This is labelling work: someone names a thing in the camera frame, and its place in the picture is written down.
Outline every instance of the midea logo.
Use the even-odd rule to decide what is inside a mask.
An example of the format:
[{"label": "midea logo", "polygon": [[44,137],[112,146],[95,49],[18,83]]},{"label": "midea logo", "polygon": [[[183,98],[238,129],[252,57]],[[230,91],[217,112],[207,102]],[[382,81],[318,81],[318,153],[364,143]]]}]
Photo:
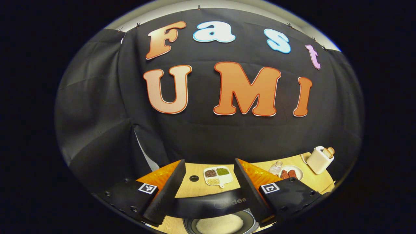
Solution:
[{"label": "midea logo", "polygon": [[232,202],[226,202],[226,201],[218,201],[215,203],[214,207],[217,209],[224,209],[226,207],[229,207],[231,205],[236,205],[237,203],[245,202],[246,199],[243,197],[242,199],[234,199]]}]

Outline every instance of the white divided tray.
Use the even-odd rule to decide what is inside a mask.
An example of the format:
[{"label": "white divided tray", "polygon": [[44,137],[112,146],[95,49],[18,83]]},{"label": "white divided tray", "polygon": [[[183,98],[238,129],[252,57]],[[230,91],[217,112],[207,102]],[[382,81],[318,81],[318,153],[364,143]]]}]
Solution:
[{"label": "white divided tray", "polygon": [[[227,171],[228,171],[228,174],[225,174],[225,175],[218,175],[218,173],[217,173],[217,169],[218,168],[224,168],[224,169],[226,169]],[[207,171],[209,171],[209,170],[214,170],[214,172],[215,172],[215,176],[213,176],[213,177],[206,177],[206,175],[205,175],[205,172],[207,172]],[[224,166],[219,166],[219,167],[209,167],[209,168],[205,168],[205,170],[204,170],[204,179],[205,179],[205,183],[207,184],[207,185],[210,185],[210,186],[216,186],[216,185],[219,185],[221,188],[224,188],[224,184],[227,184],[227,183],[230,183],[230,182],[232,182],[233,181],[233,176],[231,175],[231,172],[230,172],[230,170],[227,168],[227,167],[224,167]],[[208,180],[209,179],[218,179],[219,180],[219,183],[216,183],[216,184],[209,184],[208,183]]]}]

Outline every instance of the wall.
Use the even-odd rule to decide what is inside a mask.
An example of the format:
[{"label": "wall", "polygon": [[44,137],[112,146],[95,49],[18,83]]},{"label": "wall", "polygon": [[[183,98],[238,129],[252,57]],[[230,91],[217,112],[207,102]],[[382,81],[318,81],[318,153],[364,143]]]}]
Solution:
[{"label": "wall", "polygon": [[201,8],[229,8],[243,10],[263,15],[284,24],[290,23],[295,29],[310,37],[314,37],[319,44],[324,45],[327,49],[340,51],[329,38],[300,17],[297,17],[283,8],[262,0],[157,0],[132,10],[115,20],[113,23],[109,24],[106,28],[117,30],[122,28],[121,31],[126,32],[134,28],[138,22],[143,24],[171,13],[196,9],[198,8],[198,5],[200,5]]}]

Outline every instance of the white toaster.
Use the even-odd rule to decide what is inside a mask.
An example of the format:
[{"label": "white toaster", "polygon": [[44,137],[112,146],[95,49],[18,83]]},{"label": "white toaster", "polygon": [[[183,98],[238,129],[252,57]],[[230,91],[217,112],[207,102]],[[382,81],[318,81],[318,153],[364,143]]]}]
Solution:
[{"label": "white toaster", "polygon": [[324,147],[317,146],[314,151],[312,152],[311,156],[306,160],[306,163],[309,167],[315,172],[315,174],[319,175],[331,164],[334,160],[334,156],[332,158],[328,158],[323,151]]}]

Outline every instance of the sliced meat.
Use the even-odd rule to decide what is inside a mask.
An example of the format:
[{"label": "sliced meat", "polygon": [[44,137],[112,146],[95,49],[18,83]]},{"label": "sliced meat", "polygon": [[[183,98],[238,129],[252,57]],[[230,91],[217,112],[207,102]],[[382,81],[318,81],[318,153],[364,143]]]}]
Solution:
[{"label": "sliced meat", "polygon": [[294,178],[298,179],[297,176],[296,176],[295,170],[290,170],[288,174],[289,174],[289,177],[294,177]]},{"label": "sliced meat", "polygon": [[282,170],[282,175],[280,176],[282,179],[287,179],[287,178],[289,178],[290,176],[287,174],[287,171],[286,170]]}]

